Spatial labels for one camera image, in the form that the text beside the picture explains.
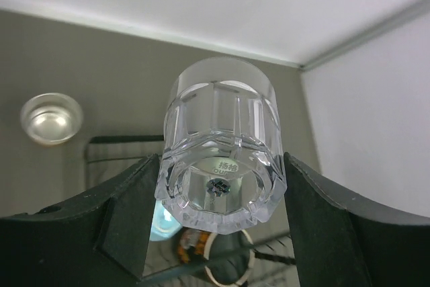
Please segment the small steel cup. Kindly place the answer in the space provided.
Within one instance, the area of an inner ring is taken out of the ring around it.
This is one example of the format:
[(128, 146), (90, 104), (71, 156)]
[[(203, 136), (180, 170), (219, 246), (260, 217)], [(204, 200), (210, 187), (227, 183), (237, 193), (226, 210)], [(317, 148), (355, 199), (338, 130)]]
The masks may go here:
[(70, 140), (83, 124), (83, 110), (62, 93), (43, 93), (28, 100), (20, 112), (24, 132), (39, 145), (53, 147)]

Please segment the light blue ceramic mug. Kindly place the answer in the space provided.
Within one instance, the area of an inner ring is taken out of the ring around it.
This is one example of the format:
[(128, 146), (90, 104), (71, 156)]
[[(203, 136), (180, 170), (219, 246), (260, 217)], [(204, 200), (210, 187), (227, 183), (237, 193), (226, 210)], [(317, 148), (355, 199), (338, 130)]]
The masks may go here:
[(182, 225), (169, 213), (162, 205), (161, 201), (156, 201), (153, 213), (153, 221), (150, 228), (150, 241), (165, 241), (173, 237)]

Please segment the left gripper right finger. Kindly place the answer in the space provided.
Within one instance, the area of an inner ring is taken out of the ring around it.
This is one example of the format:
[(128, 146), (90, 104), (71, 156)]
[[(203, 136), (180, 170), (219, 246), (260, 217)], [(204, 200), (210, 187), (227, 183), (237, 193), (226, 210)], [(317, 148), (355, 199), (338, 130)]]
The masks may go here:
[(429, 218), (377, 203), (284, 154), (301, 286), (428, 286)]

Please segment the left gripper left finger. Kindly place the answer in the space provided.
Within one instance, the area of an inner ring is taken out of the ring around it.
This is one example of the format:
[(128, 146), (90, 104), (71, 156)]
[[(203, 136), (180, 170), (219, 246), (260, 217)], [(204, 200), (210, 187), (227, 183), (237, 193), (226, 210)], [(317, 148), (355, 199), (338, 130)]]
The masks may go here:
[(1, 219), (2, 286), (141, 286), (159, 158), (35, 214)]

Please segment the clear faceted glass tumbler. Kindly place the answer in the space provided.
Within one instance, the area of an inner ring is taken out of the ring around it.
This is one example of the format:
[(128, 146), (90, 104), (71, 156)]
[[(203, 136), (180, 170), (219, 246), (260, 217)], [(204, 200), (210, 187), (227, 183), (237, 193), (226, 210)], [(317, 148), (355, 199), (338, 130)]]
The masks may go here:
[(237, 58), (176, 79), (155, 198), (184, 227), (230, 234), (267, 222), (287, 188), (280, 117), (266, 75)]

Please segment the red and black skull mug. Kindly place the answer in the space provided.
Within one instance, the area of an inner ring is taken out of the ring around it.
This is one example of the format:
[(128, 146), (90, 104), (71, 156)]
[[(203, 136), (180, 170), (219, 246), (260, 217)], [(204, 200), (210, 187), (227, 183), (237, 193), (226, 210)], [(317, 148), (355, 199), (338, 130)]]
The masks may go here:
[(229, 235), (183, 228), (175, 236), (173, 248), (181, 264), (207, 264), (192, 276), (215, 286), (247, 286), (255, 265), (253, 240), (246, 230)]

